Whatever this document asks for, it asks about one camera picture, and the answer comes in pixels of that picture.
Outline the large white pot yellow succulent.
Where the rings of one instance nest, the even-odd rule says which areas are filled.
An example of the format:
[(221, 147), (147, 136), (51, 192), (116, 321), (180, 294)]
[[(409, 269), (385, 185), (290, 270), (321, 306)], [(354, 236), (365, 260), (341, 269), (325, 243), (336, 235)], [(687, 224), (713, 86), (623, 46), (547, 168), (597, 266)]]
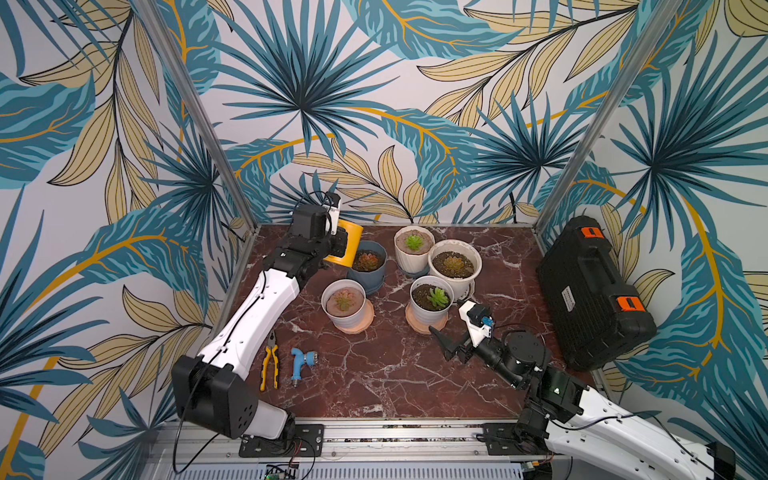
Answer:
[(468, 299), (482, 270), (479, 252), (460, 240), (437, 242), (429, 251), (429, 273), (448, 282), (457, 302)]

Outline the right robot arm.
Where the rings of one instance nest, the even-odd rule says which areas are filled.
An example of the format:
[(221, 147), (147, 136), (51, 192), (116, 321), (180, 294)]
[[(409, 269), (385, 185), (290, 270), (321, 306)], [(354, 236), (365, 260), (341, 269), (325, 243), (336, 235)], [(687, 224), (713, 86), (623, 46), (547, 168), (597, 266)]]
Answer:
[(483, 433), (489, 444), (525, 447), (581, 460), (621, 479), (733, 479), (727, 445), (673, 434), (654, 411), (632, 413), (585, 382), (550, 365), (549, 349), (528, 331), (503, 338), (484, 328), (452, 340), (430, 331), (446, 359), (478, 358), (512, 388), (526, 393), (508, 435)]

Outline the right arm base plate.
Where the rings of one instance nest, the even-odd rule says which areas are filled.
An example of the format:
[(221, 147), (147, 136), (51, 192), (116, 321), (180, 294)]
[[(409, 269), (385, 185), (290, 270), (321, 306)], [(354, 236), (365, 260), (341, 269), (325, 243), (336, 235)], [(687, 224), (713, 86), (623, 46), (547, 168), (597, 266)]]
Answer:
[(525, 423), (484, 423), (475, 439), (483, 443), (489, 456), (550, 456), (546, 445), (549, 434)]

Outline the white pot pink succulent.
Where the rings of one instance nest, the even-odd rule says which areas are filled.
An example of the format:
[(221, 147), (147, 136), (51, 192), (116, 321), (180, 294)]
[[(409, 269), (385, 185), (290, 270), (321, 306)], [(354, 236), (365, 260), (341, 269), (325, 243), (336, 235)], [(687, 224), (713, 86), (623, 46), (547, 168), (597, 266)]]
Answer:
[(326, 287), (321, 296), (323, 311), (341, 332), (355, 335), (365, 331), (374, 320), (374, 308), (362, 285), (341, 279)]

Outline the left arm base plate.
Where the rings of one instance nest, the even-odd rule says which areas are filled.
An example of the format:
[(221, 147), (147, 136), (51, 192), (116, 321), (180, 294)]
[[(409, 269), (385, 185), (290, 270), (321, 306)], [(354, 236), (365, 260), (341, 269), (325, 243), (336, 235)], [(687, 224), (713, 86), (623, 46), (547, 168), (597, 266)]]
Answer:
[(323, 451), (324, 424), (289, 425), (277, 439), (244, 435), (241, 438), (241, 458), (313, 458)]

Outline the small white pot green succulent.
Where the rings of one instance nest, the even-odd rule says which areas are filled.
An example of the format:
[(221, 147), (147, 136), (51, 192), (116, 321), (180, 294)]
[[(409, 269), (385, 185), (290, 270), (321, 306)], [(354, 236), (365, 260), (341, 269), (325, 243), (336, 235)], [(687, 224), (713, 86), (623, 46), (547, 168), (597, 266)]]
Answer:
[(454, 300), (455, 294), (447, 281), (432, 275), (417, 278), (410, 288), (406, 321), (422, 335), (429, 335), (431, 328), (440, 331), (448, 322)]

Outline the yellow plastic watering can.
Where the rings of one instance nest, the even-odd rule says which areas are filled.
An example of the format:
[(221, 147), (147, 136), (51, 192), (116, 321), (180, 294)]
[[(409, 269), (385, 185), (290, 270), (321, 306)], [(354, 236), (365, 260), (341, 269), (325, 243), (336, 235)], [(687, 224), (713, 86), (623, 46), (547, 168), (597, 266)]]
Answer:
[(344, 227), (348, 233), (346, 256), (343, 259), (327, 258), (324, 260), (326, 262), (330, 262), (336, 265), (351, 268), (355, 261), (357, 251), (360, 245), (360, 241), (363, 233), (363, 227), (361, 225), (358, 225), (356, 223), (349, 222), (343, 219), (340, 219), (338, 221), (337, 228), (338, 227)]

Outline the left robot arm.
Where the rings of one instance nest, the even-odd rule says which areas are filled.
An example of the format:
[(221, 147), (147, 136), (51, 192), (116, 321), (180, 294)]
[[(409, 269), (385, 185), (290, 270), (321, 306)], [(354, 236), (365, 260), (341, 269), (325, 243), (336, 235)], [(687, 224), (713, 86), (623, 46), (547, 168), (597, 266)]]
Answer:
[(284, 435), (288, 412), (259, 400), (247, 385), (251, 366), (279, 317), (323, 263), (352, 264), (361, 233), (348, 222), (336, 234), (314, 239), (289, 231), (264, 259), (260, 278), (221, 332), (197, 356), (182, 356), (174, 364), (172, 389), (182, 424), (230, 439)]

